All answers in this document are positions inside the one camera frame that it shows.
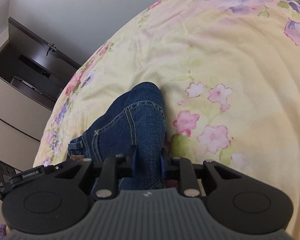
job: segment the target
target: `folded blue jeans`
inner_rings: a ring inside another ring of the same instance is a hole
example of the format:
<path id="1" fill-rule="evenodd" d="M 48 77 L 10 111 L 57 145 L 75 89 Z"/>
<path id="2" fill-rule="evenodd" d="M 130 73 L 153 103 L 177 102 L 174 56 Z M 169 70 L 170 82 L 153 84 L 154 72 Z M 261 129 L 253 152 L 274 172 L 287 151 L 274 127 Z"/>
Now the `folded blue jeans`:
<path id="1" fill-rule="evenodd" d="M 119 190 L 163 188 L 160 157 L 165 130 L 162 94 L 153 83 L 143 82 L 118 97 L 82 136 L 70 141 L 67 159 L 83 155 L 104 161 L 110 155 L 125 155 L 131 145 L 137 145 L 135 175 L 121 179 Z"/>

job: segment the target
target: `silver screw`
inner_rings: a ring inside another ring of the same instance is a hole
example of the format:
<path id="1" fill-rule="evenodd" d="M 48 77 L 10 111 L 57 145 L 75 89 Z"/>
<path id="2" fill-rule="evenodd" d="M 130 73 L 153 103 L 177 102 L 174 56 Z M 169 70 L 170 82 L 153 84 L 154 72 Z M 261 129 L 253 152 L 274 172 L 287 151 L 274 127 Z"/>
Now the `silver screw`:
<path id="1" fill-rule="evenodd" d="M 188 188 L 183 193 L 187 197 L 197 197 L 200 195 L 200 191 L 195 188 Z"/>
<path id="2" fill-rule="evenodd" d="M 96 192 L 97 197 L 106 198 L 112 195 L 111 190 L 109 189 L 100 189 Z"/>

